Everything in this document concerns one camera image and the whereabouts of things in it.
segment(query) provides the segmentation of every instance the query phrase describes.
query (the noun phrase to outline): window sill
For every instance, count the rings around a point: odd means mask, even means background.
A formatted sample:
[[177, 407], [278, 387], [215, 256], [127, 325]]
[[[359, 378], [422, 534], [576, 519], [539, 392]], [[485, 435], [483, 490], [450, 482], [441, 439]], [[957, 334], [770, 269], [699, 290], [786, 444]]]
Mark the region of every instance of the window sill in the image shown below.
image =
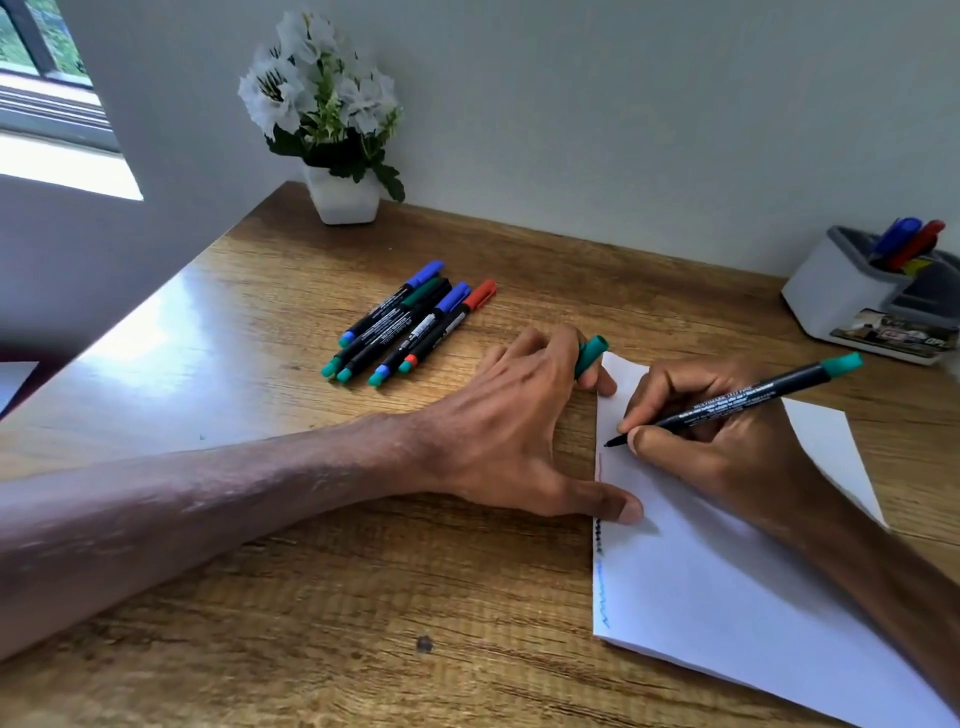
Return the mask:
[[21, 134], [0, 132], [0, 175], [143, 200], [120, 155]]

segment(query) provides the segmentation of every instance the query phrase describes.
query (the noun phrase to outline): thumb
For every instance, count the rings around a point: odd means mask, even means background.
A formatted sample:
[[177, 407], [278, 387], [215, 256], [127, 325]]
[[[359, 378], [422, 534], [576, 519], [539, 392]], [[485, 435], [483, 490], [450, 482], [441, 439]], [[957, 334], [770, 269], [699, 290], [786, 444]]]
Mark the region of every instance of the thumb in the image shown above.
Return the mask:
[[720, 465], [709, 443], [685, 440], [662, 427], [634, 427], [627, 444], [641, 460], [698, 488], [712, 480]]
[[561, 495], [557, 515], [582, 513], [601, 521], [637, 523], [643, 519], [643, 505], [636, 496], [593, 480], [560, 476]]

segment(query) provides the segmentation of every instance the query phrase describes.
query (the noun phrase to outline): hand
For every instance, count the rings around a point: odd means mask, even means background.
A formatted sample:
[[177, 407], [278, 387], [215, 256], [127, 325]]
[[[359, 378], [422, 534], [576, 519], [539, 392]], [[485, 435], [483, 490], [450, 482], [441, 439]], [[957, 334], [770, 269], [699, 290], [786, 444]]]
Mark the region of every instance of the hand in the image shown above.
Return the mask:
[[[509, 347], [487, 352], [466, 387], [416, 413], [415, 426], [432, 444], [431, 490], [540, 516], [639, 521], [643, 508], [634, 496], [567, 477], [553, 465], [553, 431], [573, 390], [583, 340], [571, 326], [549, 336], [527, 328]], [[599, 361], [577, 385], [605, 397], [616, 391]]]
[[645, 426], [772, 375], [741, 359], [658, 362], [640, 380], [617, 429], [630, 433], [628, 443], [637, 457], [761, 530], [784, 536], [795, 516], [833, 502], [837, 491], [804, 452], [782, 401], [768, 401], [681, 435]]

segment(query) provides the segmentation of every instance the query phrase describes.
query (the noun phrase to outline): pen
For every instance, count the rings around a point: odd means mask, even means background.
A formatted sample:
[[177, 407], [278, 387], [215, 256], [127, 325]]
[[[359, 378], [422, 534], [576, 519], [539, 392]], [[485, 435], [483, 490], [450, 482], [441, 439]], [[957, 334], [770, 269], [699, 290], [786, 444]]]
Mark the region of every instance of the pen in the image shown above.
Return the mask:
[[944, 231], [946, 226], [947, 223], [943, 220], [931, 220], [916, 235], [907, 240], [899, 250], [893, 251], [879, 260], [876, 264], [877, 267], [885, 271], [898, 273], [908, 260], [932, 251], [937, 245], [937, 236]]
[[373, 339], [362, 351], [356, 354], [350, 361], [345, 362], [343, 368], [337, 373], [337, 381], [347, 383], [350, 378], [365, 370], [373, 364], [373, 361], [387, 348], [394, 343], [394, 340], [400, 336], [411, 324], [419, 323], [424, 316], [440, 300], [450, 292], [450, 281], [443, 279], [443, 282], [436, 286], [426, 296], [420, 298], [413, 308], [405, 311], [375, 339]]
[[444, 262], [442, 260], [432, 260], [423, 266], [415, 276], [401, 285], [393, 296], [377, 305], [370, 313], [360, 319], [360, 321], [344, 331], [338, 342], [340, 346], [347, 346], [353, 339], [396, 308], [396, 306], [414, 290], [436, 276], [443, 267]]
[[403, 363], [407, 353], [420, 342], [420, 339], [426, 336], [434, 326], [437, 326], [446, 314], [449, 313], [450, 309], [465, 299], [469, 295], [469, 292], [470, 287], [466, 283], [457, 283], [453, 290], [446, 294], [444, 299], [437, 303], [434, 309], [426, 315], [423, 321], [417, 324], [414, 329], [407, 334], [407, 337], [387, 355], [387, 358], [380, 362], [367, 383], [371, 387], [379, 387], [383, 384], [383, 382], [396, 371], [396, 368]]
[[877, 240], [874, 249], [870, 251], [871, 259], [895, 253], [907, 240], [913, 237], [923, 225], [924, 223], [916, 217], [897, 219], [893, 225], [887, 228], [887, 232]]
[[340, 349], [332, 359], [330, 359], [326, 366], [320, 370], [320, 374], [330, 379], [335, 376], [354, 356], [360, 353], [364, 347], [366, 347], [371, 341], [373, 341], [377, 336], [379, 336], [383, 331], [390, 327], [390, 325], [400, 318], [404, 312], [409, 311], [410, 308], [417, 305], [417, 303], [425, 296], [428, 296], [433, 292], [439, 285], [443, 283], [446, 279], [432, 278], [426, 283], [417, 288], [413, 293], [409, 294], [405, 299], [403, 299], [399, 305], [390, 311], [386, 316], [377, 321], [373, 326], [368, 328], [362, 334], [354, 338], [349, 344]]
[[[729, 417], [736, 412], [740, 412], [748, 407], [755, 407], [768, 400], [785, 397], [794, 392], [800, 392], [803, 389], [824, 384], [831, 379], [836, 379], [838, 376], [852, 372], [862, 364], [863, 360], [860, 358], [860, 354], [856, 352], [849, 353], [846, 356], [837, 356], [833, 359], [808, 364], [792, 372], [765, 379], [745, 389], [701, 402], [685, 412], [665, 417], [659, 422], [656, 422], [655, 425], [671, 432], [680, 432], [681, 430], [699, 425], [700, 423], [716, 420], [720, 417]], [[604, 447], [615, 448], [618, 445], [626, 444], [627, 435], [623, 434], [617, 435], [605, 443]]]
[[493, 298], [496, 293], [496, 282], [493, 280], [484, 280], [480, 285], [473, 289], [473, 292], [457, 304], [446, 318], [440, 322], [439, 326], [431, 328], [426, 336], [406, 355], [403, 363], [400, 364], [399, 371], [403, 374], [410, 374], [414, 367], [418, 367], [430, 353], [439, 347], [443, 340], [449, 336], [450, 332], [463, 323], [464, 319], [483, 306], [487, 301]]

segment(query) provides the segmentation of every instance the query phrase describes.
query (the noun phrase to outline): red pen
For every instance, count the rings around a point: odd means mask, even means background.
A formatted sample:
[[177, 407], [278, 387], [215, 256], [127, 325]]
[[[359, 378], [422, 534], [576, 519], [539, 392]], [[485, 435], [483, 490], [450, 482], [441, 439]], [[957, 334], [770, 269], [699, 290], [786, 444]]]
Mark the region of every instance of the red pen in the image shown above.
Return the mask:
[[943, 220], [931, 220], [917, 231], [898, 251], [893, 251], [876, 262], [878, 268], [892, 273], [899, 273], [907, 261], [918, 255], [926, 255], [937, 244], [937, 236], [947, 226]]
[[496, 293], [496, 282], [493, 280], [484, 280], [480, 285], [473, 289], [473, 292], [456, 305], [450, 311], [443, 322], [431, 330], [422, 341], [414, 347], [414, 350], [407, 354], [403, 363], [400, 364], [399, 371], [403, 374], [409, 374], [414, 367], [418, 367], [434, 349], [440, 346], [447, 335], [461, 322], [467, 318], [468, 314], [482, 307], [484, 303], [493, 298]]

